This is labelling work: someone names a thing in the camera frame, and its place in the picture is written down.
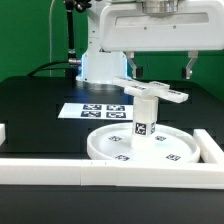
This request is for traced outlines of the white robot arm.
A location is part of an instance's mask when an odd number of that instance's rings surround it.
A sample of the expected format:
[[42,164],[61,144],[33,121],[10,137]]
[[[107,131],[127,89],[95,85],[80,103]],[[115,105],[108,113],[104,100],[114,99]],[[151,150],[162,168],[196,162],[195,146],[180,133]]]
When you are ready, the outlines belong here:
[[94,88],[136,69],[136,52],[185,51],[190,77],[199,52],[224,49],[224,0],[90,0],[87,16],[79,80]]

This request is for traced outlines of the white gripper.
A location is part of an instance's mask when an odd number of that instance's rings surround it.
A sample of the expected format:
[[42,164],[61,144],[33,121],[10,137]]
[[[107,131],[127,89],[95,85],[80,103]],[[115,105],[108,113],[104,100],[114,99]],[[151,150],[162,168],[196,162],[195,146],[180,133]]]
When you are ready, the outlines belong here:
[[189,51],[182,68],[189,80],[197,51],[224,49],[224,0],[180,0],[173,13],[145,13],[140,2],[109,4],[100,15],[100,45],[127,52],[134,79],[143,77],[134,52]]

